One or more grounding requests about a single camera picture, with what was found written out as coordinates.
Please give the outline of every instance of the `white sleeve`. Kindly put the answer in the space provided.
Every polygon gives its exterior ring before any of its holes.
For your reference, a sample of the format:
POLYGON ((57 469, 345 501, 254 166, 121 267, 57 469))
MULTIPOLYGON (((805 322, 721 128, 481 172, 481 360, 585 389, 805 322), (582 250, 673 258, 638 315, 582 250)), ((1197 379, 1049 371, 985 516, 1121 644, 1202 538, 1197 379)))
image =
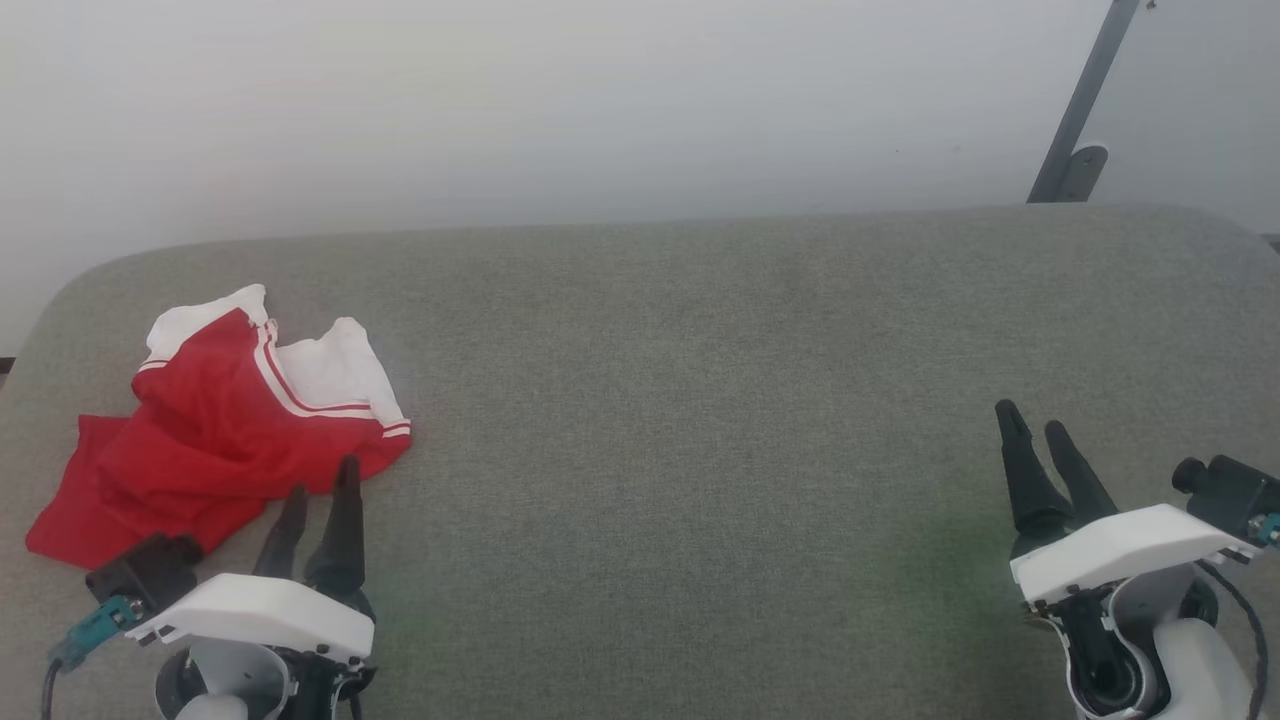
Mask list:
POLYGON ((308 413, 323 414, 325 407, 367 405, 383 427, 408 421, 396 402, 383 364, 369 345, 369 334, 352 318, 338 318, 319 340, 302 340, 284 347, 268 342, 265 350, 278 359, 282 380, 291 388, 289 397, 282 398, 285 406, 296 404, 308 413))
POLYGON ((251 284, 212 302, 182 305, 166 310, 156 318, 151 332, 147 333, 147 347, 151 350, 151 355, 142 365, 169 361, 178 354, 182 343, 187 342, 187 338, 236 309, 243 310, 255 327, 266 324, 265 300, 266 288, 261 284, 251 284))

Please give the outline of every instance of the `gray fabric surface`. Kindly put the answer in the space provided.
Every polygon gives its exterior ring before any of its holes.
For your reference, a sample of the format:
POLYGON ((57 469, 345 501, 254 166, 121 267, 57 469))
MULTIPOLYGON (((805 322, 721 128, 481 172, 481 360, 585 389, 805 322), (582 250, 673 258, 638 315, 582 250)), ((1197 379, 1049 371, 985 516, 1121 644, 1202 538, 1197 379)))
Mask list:
MULTIPOLYGON (((163 250, 68 286, 0 393, 5 716, 92 606, 22 543, 76 415, 133 409, 160 311, 250 282, 283 342, 361 320, 416 423, 365 488, 372 720, 1068 719, 1057 641, 1019 621, 992 405, 1061 419, 1123 509, 1178 502, 1187 455, 1280 470, 1280 256, 1189 210, 163 250)), ((202 574, 247 571, 271 516, 202 574)), ((1275 559, 1231 577, 1280 638, 1275 559)), ((150 716, 168 650, 113 642, 55 715, 150 716)))

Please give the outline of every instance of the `teal connector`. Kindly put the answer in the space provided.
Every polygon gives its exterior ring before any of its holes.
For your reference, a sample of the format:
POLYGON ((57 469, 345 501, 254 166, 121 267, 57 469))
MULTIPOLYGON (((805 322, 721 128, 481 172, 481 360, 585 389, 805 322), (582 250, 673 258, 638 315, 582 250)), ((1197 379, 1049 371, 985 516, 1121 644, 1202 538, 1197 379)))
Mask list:
POLYGON ((1262 527, 1258 528, 1257 538, 1258 542, 1266 544, 1280 544, 1280 512, 1267 515, 1267 519, 1262 521, 1262 527))
POLYGON ((67 638, 49 651, 49 661, 61 661, 63 674, 81 666, 88 653, 97 646, 115 637, 120 630, 138 621, 138 614, 131 601, 122 596, 111 596, 97 610, 67 630, 67 638))

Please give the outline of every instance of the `metal pole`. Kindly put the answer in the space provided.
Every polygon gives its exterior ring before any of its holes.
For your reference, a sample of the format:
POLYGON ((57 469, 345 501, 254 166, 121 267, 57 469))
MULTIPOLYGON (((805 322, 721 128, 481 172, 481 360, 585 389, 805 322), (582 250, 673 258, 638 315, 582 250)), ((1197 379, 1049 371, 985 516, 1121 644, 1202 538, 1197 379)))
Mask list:
POLYGON ((1089 59, 1084 61, 1080 79, 1075 83, 1075 92, 1071 94, 1071 100, 1066 104, 1062 122, 1059 123, 1053 142, 1050 143, 1048 154, 1044 155, 1044 164, 1041 165, 1036 184, 1032 186, 1032 192, 1027 197, 1028 202, 1053 202, 1057 199, 1059 187, 1062 184, 1062 177, 1066 176, 1068 164, 1071 160, 1071 152, 1075 151, 1075 143, 1080 141, 1080 132, 1084 129, 1085 120, 1089 119, 1089 111, 1098 99, 1102 83, 1107 79, 1111 61, 1116 58, 1125 31, 1129 29, 1129 22, 1138 12, 1138 3, 1139 0, 1111 1, 1107 17, 1102 19, 1102 27, 1098 29, 1098 37, 1093 41, 1089 59))

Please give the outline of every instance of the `metal bracket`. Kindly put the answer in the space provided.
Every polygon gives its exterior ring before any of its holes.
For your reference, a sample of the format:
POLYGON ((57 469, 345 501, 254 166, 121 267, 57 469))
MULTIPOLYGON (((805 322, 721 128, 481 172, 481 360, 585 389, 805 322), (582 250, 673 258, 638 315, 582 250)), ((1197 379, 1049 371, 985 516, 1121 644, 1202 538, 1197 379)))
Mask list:
POLYGON ((1102 174, 1102 167, 1107 164, 1106 147, 1101 145, 1088 145, 1071 154, 1071 160, 1066 164, 1066 174, 1062 176, 1062 184, 1057 186, 1057 196, 1053 202, 1084 202, 1093 192, 1093 186, 1102 174))
POLYGON ((1089 58, 1080 70, 1080 79, 1075 83, 1071 100, 1066 104, 1062 120, 1057 126, 1057 133, 1048 146, 1044 163, 1036 177, 1036 184, 1027 197, 1028 202, 1061 202, 1062 183, 1066 177, 1068 164, 1074 159, 1075 143, 1080 141, 1080 132, 1085 120, 1089 119, 1089 110, 1102 91, 1102 83, 1107 79, 1107 72, 1115 60, 1120 42, 1124 40, 1129 23, 1134 13, 1138 12, 1139 0, 1111 0, 1107 15, 1098 29, 1098 37, 1093 41, 1089 58))

